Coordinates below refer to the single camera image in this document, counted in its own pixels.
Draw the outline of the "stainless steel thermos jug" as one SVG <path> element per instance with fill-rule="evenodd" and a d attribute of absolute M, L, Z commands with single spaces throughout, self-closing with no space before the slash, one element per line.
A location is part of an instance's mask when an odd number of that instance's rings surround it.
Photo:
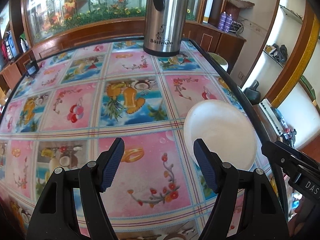
<path fill-rule="evenodd" d="M 180 52 L 189 0 L 146 0 L 143 50 L 171 57 Z"/>

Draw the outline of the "wooden cabinet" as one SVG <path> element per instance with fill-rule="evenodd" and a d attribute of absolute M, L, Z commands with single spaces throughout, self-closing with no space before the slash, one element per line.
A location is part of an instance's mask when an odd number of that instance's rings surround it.
<path fill-rule="evenodd" d="M 195 21 L 185 22 L 183 37 L 194 40 L 204 51 L 223 57 L 228 63 L 228 74 L 231 74 L 246 42 L 241 36 L 225 33 L 213 25 Z"/>

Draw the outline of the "small black jar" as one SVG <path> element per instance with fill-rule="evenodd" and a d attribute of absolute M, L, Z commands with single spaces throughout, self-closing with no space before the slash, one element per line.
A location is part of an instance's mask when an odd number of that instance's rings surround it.
<path fill-rule="evenodd" d="M 40 70 L 37 61 L 29 61 L 26 65 L 26 75 L 27 76 L 34 76 Z"/>

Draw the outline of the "large aquarium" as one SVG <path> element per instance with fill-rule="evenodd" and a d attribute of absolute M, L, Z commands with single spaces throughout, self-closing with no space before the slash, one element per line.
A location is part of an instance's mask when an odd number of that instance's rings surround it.
<path fill-rule="evenodd" d="M 187 20 L 199 21 L 204 0 L 189 0 Z M 32 44 L 67 30 L 105 20 L 145 17 L 146 0 L 26 0 Z"/>

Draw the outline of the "floral plastic tablecloth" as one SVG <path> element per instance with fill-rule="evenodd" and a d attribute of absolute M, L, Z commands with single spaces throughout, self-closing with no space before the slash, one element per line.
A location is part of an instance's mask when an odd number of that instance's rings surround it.
<path fill-rule="evenodd" d="M 193 105 L 234 106 L 266 139 L 257 112 L 226 73 L 192 42 L 173 59 L 140 40 L 93 44 L 39 62 L 1 113 L 1 239 L 25 239 L 57 167 L 81 168 L 117 137 L 125 152 L 102 195 L 122 239 L 197 239 L 216 200 L 183 138 Z"/>

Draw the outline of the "purple spray cans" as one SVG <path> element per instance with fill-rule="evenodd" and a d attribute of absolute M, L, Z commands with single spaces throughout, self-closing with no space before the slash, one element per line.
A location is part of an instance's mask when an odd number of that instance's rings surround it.
<path fill-rule="evenodd" d="M 224 32 L 229 32 L 233 23 L 233 17 L 231 14 L 227 14 L 225 11 L 221 13 L 217 28 Z"/>

